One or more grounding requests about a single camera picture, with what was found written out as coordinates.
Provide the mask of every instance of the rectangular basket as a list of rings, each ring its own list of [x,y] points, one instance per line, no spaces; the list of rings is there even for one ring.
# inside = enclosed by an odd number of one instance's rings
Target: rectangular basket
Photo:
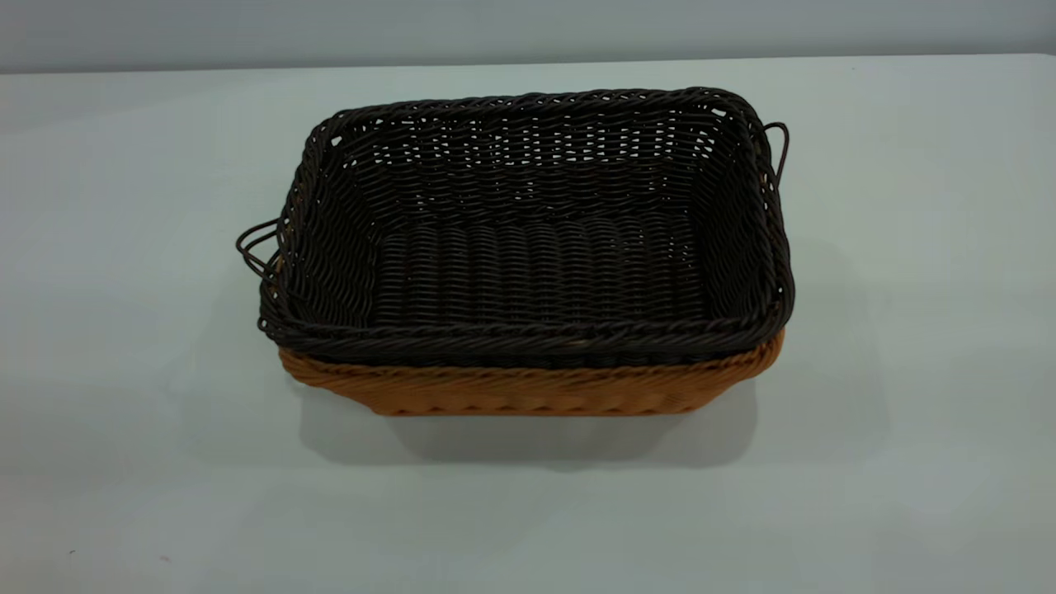
[[[705,88],[339,112],[308,137],[280,218],[239,239],[262,277],[260,327],[367,366],[751,351],[793,303],[766,128]],[[272,237],[272,256],[250,253]]]

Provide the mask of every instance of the wire handle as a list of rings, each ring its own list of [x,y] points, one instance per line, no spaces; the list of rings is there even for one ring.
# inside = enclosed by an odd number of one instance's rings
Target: wire handle
[[[261,260],[257,256],[253,256],[250,249],[257,247],[262,242],[265,242],[271,239],[272,237],[279,235],[279,229],[272,228],[269,233],[258,237],[257,239],[250,241],[249,243],[246,243],[246,240],[249,239],[249,236],[253,235],[254,233],[258,233],[262,229],[266,229],[268,227],[275,227],[278,223],[279,219],[271,219],[270,221],[265,221],[259,225],[253,225],[252,227],[249,227],[249,229],[246,230],[246,233],[240,235],[239,239],[234,240],[234,248],[238,249],[240,254],[242,254],[242,259],[246,261],[246,265],[249,266],[249,270],[253,271],[253,273],[261,278],[275,276],[279,273],[279,270],[278,267],[272,267],[271,264],[265,262],[264,260]]]
[[[766,134],[767,130],[771,128],[779,128],[785,134],[785,146],[781,148],[781,160],[777,162],[777,173],[774,179],[774,185],[781,185],[781,172],[785,171],[785,159],[789,155],[789,127],[782,122],[772,122],[762,127],[762,133]]]

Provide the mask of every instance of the table surface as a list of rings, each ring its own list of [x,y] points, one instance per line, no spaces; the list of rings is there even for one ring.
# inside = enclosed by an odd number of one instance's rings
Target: table surface
[[[722,87],[784,120],[784,354],[685,416],[384,419],[233,249],[310,128]],[[1051,592],[1056,58],[0,76],[5,593]]]

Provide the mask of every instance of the tan wicker basket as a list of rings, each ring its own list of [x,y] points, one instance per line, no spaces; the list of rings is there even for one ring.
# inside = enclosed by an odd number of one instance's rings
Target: tan wicker basket
[[[612,369],[369,367],[325,364],[280,350],[309,386],[378,414],[642,415],[696,410],[773,365],[785,331],[754,351],[694,365]]]

